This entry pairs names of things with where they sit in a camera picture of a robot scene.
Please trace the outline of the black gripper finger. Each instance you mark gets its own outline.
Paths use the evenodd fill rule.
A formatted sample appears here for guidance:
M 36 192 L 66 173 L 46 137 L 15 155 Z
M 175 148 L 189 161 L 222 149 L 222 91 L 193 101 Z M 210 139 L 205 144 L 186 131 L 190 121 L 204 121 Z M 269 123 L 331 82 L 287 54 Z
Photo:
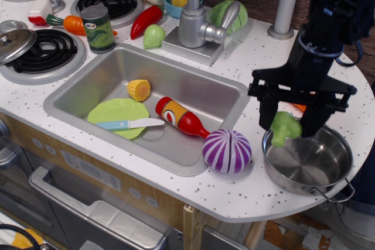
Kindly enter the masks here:
M 260 118 L 259 125 L 266 131 L 270 129 L 271 124 L 278 111 L 279 99 L 273 96 L 264 96 L 259 99 Z
M 301 136 L 306 138 L 316 134 L 335 111 L 335 105 L 308 105 L 301 118 Z

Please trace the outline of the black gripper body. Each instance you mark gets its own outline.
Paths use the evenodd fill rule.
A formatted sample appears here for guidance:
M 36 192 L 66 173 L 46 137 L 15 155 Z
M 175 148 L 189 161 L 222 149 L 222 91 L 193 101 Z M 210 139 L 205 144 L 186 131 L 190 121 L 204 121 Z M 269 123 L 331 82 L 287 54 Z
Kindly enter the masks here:
M 319 47 L 306 36 L 298 36 L 283 66 L 253 71 L 248 94 L 259 102 L 270 97 L 275 103 L 285 101 L 344 112 L 357 89 L 328 75 L 342 52 L 342 44 L 330 41 L 328 46 Z

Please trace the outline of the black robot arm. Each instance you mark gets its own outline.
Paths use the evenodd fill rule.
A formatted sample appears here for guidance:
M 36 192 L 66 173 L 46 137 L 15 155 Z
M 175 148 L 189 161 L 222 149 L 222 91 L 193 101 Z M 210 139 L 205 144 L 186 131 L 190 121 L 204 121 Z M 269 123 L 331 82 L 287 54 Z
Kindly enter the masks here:
M 374 0 L 310 0 L 287 62 L 274 69 L 254 70 L 248 93 L 260 102 L 259 124 L 270 129 L 279 102 L 306 106 L 302 136 L 315 134 L 337 111 L 343 112 L 356 88 L 329 76 L 345 46 L 362 54 L 361 39 L 374 26 Z

